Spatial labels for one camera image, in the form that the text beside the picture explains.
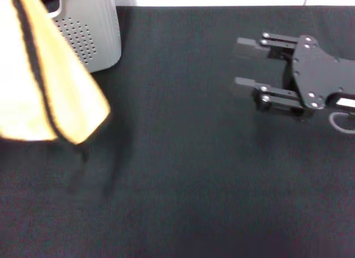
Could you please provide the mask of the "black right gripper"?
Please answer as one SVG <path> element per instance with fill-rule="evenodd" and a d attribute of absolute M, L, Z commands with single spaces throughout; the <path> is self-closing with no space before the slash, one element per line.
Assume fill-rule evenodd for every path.
<path fill-rule="evenodd" d="M 234 93 L 249 95 L 261 112 L 286 112 L 306 119 L 317 110 L 354 111 L 354 60 L 336 58 L 311 36 L 291 37 L 264 32 L 260 39 L 238 37 L 235 53 L 242 58 L 290 60 L 296 92 L 235 77 Z"/>

